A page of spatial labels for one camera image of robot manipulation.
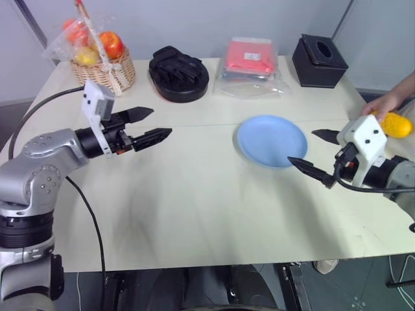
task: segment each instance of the black cable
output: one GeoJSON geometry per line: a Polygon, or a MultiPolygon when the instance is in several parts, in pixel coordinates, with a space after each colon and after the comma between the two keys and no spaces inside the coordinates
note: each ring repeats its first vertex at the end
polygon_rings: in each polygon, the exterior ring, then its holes
{"type": "MultiPolygon", "coordinates": [[[[14,147],[16,145],[16,140],[18,138],[18,135],[21,131],[21,129],[24,127],[24,125],[26,124],[26,122],[29,120],[29,118],[34,115],[35,112],[37,112],[42,106],[44,106],[46,103],[50,102],[51,100],[61,97],[62,95],[66,95],[66,94],[70,94],[70,93],[74,93],[77,91],[82,91],[84,89],[84,86],[80,86],[80,87],[75,87],[73,89],[67,89],[65,91],[56,93],[50,97],[47,97],[46,99],[43,99],[41,102],[39,102],[39,104],[35,105],[31,110],[29,110],[26,115],[24,116],[24,118],[20,121],[20,123],[18,124],[18,127],[16,128],[16,130],[14,131],[12,138],[10,140],[10,144],[8,146],[8,159],[11,160],[13,159],[13,153],[14,153],[14,147]]],[[[80,194],[81,198],[84,200],[84,203],[86,205],[86,208],[88,209],[89,213],[91,214],[92,220],[93,220],[93,224],[95,226],[95,230],[97,232],[97,236],[98,236],[98,242],[99,242],[99,251],[100,251],[100,255],[101,255],[101,268],[102,268],[102,284],[101,284],[101,305],[100,305],[100,309],[103,311],[104,310],[104,302],[105,302],[105,277],[106,277],[106,270],[105,270],[105,257],[104,257],[104,245],[102,243],[102,237],[101,237],[101,232],[99,230],[99,226],[97,223],[97,219],[95,217],[95,214],[92,211],[91,205],[89,204],[88,200],[86,199],[84,193],[82,192],[82,190],[80,189],[80,187],[68,176],[66,176],[66,180],[68,180],[68,182],[78,191],[78,193],[80,194]]]]}
{"type": "Polygon", "coordinates": [[[334,177],[336,181],[339,183],[339,185],[343,186],[344,188],[347,188],[349,190],[357,191],[357,192],[369,192],[369,193],[402,193],[402,192],[414,192],[415,188],[386,188],[386,189],[380,189],[380,188],[361,188],[361,187],[355,187],[352,185],[349,185],[345,183],[341,178],[340,171],[342,170],[342,165],[340,163],[335,164],[335,172],[334,177]]]}
{"type": "Polygon", "coordinates": [[[104,310],[104,301],[105,301],[105,259],[104,259],[104,246],[102,244],[101,232],[99,231],[97,219],[95,214],[92,211],[91,205],[89,204],[88,200],[86,199],[84,193],[80,189],[80,187],[69,177],[66,176],[66,180],[79,192],[80,197],[84,200],[86,208],[88,209],[89,213],[91,214],[93,225],[95,226],[95,230],[97,231],[98,241],[99,241],[99,253],[101,254],[101,268],[102,268],[102,284],[101,284],[101,310],[104,310]]]}
{"type": "Polygon", "coordinates": [[[10,144],[8,146],[8,159],[9,160],[13,159],[13,151],[14,151],[14,145],[16,144],[16,139],[18,138],[18,135],[19,135],[22,127],[26,124],[26,122],[29,120],[29,118],[35,112],[37,112],[42,106],[44,106],[46,103],[50,102],[52,99],[61,97],[62,95],[74,93],[74,92],[77,92],[77,91],[82,91],[83,89],[84,89],[84,87],[80,86],[80,87],[76,87],[74,89],[67,89],[66,91],[56,93],[52,96],[49,96],[49,97],[43,99],[39,104],[35,105],[31,110],[29,110],[29,112],[26,113],[24,118],[20,121],[18,127],[16,128],[16,130],[14,131],[14,133],[12,135],[12,139],[10,140],[10,144]]]}

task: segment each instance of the human hand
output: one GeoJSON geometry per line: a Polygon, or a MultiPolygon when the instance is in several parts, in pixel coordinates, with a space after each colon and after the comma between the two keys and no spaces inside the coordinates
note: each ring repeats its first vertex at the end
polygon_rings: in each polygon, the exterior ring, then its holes
{"type": "Polygon", "coordinates": [[[376,119],[382,122],[389,111],[395,110],[401,105],[401,100],[392,94],[385,94],[369,103],[367,103],[362,111],[361,115],[368,115],[373,111],[377,111],[376,119]]]}

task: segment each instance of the white table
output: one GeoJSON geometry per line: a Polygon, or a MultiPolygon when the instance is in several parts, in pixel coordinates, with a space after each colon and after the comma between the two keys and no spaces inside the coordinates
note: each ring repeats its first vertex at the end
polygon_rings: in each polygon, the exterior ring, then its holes
{"type": "MultiPolygon", "coordinates": [[[[204,60],[211,82],[196,102],[162,99],[135,61],[137,80],[114,110],[154,109],[129,125],[129,135],[171,127],[162,143],[139,153],[99,157],[71,174],[97,216],[108,270],[255,264],[371,257],[415,251],[410,217],[380,194],[336,185],[326,189],[294,167],[269,170],[247,161],[233,145],[235,129],[260,114],[280,115],[305,133],[307,160],[329,172],[338,146],[311,135],[340,130],[364,104],[347,78],[335,89],[302,88],[289,58],[279,68],[291,92],[281,98],[237,100],[212,95],[217,59],[204,60]]],[[[60,63],[35,102],[78,86],[60,63]]],[[[88,126],[82,93],[48,103],[24,127],[16,144],[44,132],[88,126]]],[[[6,161],[6,149],[0,163],[6,161]]],[[[77,192],[64,183],[55,209],[56,251],[65,270],[100,270],[95,230],[77,192]]]]}

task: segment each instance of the blue plate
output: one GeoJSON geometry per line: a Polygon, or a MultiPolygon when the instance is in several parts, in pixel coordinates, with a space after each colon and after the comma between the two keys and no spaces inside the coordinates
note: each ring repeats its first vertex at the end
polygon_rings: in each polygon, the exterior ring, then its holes
{"type": "Polygon", "coordinates": [[[294,123],[275,115],[259,115],[241,124],[238,144],[243,154],[266,167],[290,167],[287,157],[303,158],[307,140],[294,123]]]}

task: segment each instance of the robotic arm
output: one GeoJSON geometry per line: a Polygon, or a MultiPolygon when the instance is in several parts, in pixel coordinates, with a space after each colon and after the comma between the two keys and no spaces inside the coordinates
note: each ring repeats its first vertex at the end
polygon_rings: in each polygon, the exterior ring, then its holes
{"type": "Polygon", "coordinates": [[[88,80],[82,109],[91,127],[46,133],[0,167],[0,309],[54,310],[64,290],[62,259],[54,255],[53,211],[64,178],[105,154],[140,151],[171,133],[156,128],[139,137],[125,124],[143,120],[152,109],[136,107],[111,114],[114,96],[88,80]]]}
{"type": "MultiPolygon", "coordinates": [[[[415,221],[415,163],[398,155],[392,159],[383,157],[386,136],[373,115],[349,122],[341,132],[315,130],[313,134],[342,147],[336,155],[334,174],[329,175],[306,160],[289,157],[296,168],[329,189],[338,182],[355,191],[384,193],[415,221]]],[[[415,224],[410,230],[415,232],[415,224]]]]}

